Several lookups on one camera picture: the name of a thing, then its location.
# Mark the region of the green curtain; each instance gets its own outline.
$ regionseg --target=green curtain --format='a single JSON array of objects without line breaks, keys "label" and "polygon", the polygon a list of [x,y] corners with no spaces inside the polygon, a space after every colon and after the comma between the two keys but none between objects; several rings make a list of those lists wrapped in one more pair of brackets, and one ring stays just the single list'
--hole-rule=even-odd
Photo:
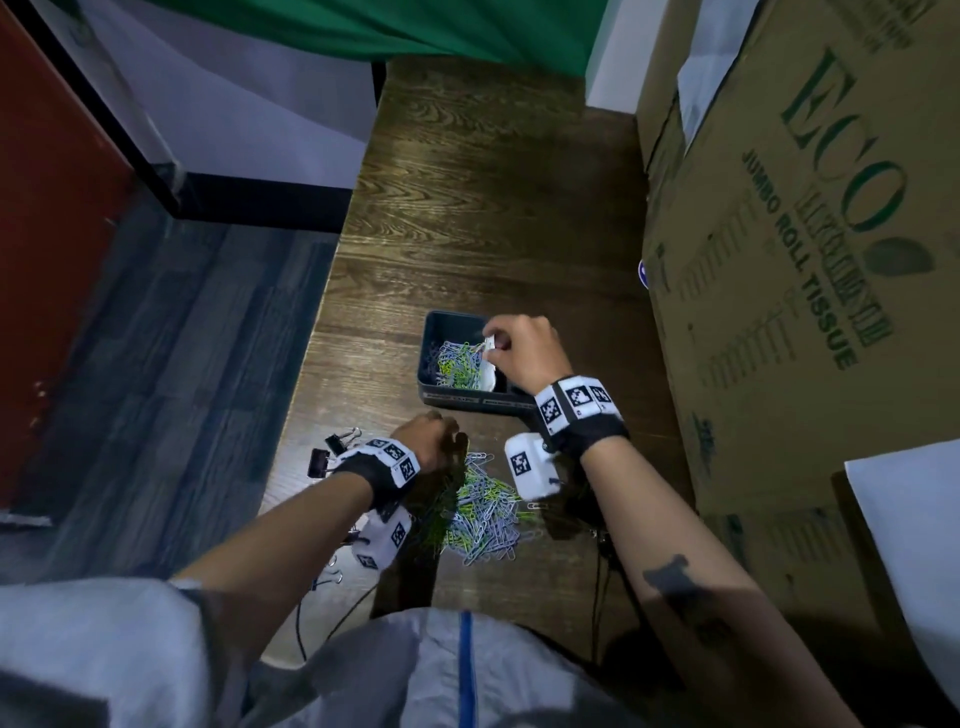
[{"label": "green curtain", "polygon": [[382,61],[467,56],[583,76],[607,0],[153,0],[246,36]]}]

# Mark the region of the black wrist strap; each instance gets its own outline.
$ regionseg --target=black wrist strap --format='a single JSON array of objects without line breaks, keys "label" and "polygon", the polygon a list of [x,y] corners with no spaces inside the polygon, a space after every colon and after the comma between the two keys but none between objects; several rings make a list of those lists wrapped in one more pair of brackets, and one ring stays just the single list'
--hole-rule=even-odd
[{"label": "black wrist strap", "polygon": [[608,437],[630,437],[620,410],[599,379],[568,376],[535,397],[555,449],[580,461],[593,445]]},{"label": "black wrist strap", "polygon": [[341,455],[335,472],[356,473],[370,483],[373,508],[380,511],[400,499],[403,489],[420,472],[420,463],[399,441],[380,438]]}]

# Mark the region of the white paper sheet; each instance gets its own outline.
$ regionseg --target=white paper sheet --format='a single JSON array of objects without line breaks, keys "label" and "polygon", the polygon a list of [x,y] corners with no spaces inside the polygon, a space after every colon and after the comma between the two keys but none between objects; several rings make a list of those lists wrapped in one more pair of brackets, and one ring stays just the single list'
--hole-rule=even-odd
[{"label": "white paper sheet", "polygon": [[960,708],[960,440],[847,463],[926,666]]},{"label": "white paper sheet", "polygon": [[703,0],[690,55],[677,74],[680,116],[690,148],[747,35],[759,0]]}]

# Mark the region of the pile of paper clips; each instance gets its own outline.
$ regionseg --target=pile of paper clips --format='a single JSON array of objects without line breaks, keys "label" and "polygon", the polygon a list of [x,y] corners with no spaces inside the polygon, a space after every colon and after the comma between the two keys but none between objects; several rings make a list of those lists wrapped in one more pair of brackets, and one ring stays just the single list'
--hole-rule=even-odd
[{"label": "pile of paper clips", "polygon": [[457,389],[480,388],[483,344],[454,344],[444,341],[435,356],[437,384]]},{"label": "pile of paper clips", "polygon": [[493,456],[485,452],[467,454],[464,483],[442,492],[420,516],[419,541],[435,554],[451,550],[464,564],[490,559],[516,558],[514,547],[538,538],[538,528],[520,530],[536,522],[538,514],[520,509],[522,503],[513,486],[487,475],[485,466]]}]

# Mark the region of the wood grain surface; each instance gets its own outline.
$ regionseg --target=wood grain surface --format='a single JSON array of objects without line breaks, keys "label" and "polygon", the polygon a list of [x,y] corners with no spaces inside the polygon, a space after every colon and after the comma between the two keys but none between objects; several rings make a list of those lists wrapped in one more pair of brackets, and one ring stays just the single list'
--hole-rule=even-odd
[{"label": "wood grain surface", "polygon": [[[463,59],[391,61],[264,509],[307,484],[310,449],[331,432],[388,434],[424,410],[416,370],[423,319],[435,308],[549,317],[575,370],[603,380],[637,446],[691,497],[636,273],[646,186],[635,119],[585,109],[583,98],[582,80]],[[520,420],[456,417],[470,449],[495,453],[490,472],[509,481],[503,445],[525,429]],[[435,578],[420,566],[392,569],[375,612],[476,610],[587,658],[596,546],[583,528],[550,530],[514,562],[465,567],[447,553]],[[423,582],[419,591],[404,588],[410,578]],[[329,590],[313,610],[331,613],[324,624],[365,591],[360,582]],[[637,625],[615,577],[601,642]]]}]

